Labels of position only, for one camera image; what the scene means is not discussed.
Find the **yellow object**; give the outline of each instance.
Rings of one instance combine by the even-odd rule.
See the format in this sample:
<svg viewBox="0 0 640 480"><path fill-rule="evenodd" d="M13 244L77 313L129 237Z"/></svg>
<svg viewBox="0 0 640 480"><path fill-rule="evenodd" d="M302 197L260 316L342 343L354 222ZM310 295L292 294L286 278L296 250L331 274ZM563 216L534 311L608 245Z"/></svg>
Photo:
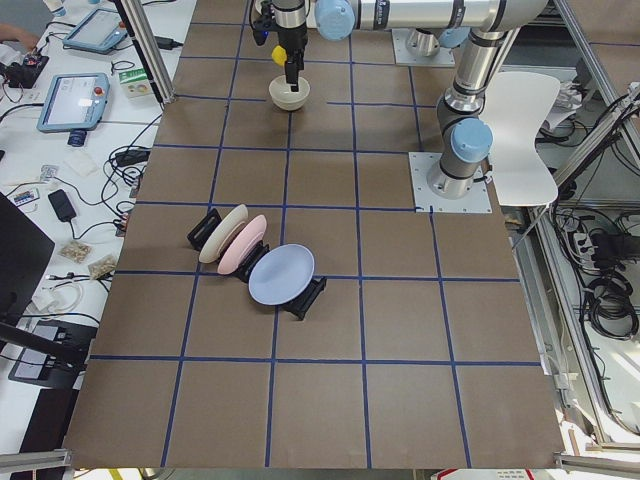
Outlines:
<svg viewBox="0 0 640 480"><path fill-rule="evenodd" d="M271 58L276 62L276 65L284 67L284 64L287 61L287 52L280 45L276 45L276 48L271 52Z"/></svg>

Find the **chair seat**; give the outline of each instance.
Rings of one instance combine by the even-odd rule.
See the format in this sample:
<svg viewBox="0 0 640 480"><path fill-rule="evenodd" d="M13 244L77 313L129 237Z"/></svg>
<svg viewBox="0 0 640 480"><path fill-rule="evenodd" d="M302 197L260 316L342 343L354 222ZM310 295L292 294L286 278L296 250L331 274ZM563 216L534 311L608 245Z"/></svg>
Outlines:
<svg viewBox="0 0 640 480"><path fill-rule="evenodd" d="M549 205L558 187L535 148L535 138L560 91L560 81L529 72L496 74L480 114L493 132L489 162L500 205Z"/></svg>

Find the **tablet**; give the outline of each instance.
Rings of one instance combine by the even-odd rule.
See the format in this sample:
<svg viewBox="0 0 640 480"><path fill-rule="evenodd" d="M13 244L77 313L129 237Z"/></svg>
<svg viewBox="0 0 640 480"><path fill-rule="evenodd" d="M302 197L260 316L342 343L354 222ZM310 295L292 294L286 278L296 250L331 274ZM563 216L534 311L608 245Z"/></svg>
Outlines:
<svg viewBox="0 0 640 480"><path fill-rule="evenodd" d="M104 73L55 75L38 120L41 132L66 132L96 127L109 95Z"/></svg>
<svg viewBox="0 0 640 480"><path fill-rule="evenodd" d="M67 48L108 53L127 36L118 12L97 8L62 40Z"/></svg>

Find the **computer monitor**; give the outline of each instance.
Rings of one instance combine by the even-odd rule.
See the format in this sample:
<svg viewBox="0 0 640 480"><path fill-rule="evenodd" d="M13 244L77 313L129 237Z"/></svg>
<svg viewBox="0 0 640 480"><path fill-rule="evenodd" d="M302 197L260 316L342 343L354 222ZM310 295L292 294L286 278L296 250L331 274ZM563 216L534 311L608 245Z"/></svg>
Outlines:
<svg viewBox="0 0 640 480"><path fill-rule="evenodd" d="M70 388L84 368L96 329L59 320L38 322L34 333L16 328L53 253L49 239L10 200L0 194L0 349L25 347L10 380Z"/></svg>

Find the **white bowl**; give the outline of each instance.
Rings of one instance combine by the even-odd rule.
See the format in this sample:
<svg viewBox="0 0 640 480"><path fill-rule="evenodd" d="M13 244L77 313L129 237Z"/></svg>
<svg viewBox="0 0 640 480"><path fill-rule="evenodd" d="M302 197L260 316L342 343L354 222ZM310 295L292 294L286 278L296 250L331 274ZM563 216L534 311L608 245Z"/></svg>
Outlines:
<svg viewBox="0 0 640 480"><path fill-rule="evenodd" d="M292 92L291 85L287 83L287 78L284 75L274 78L269 84L271 100L276 106L288 112L302 108L309 97L311 87L309 82L302 77L298 78L298 86L299 91Z"/></svg>

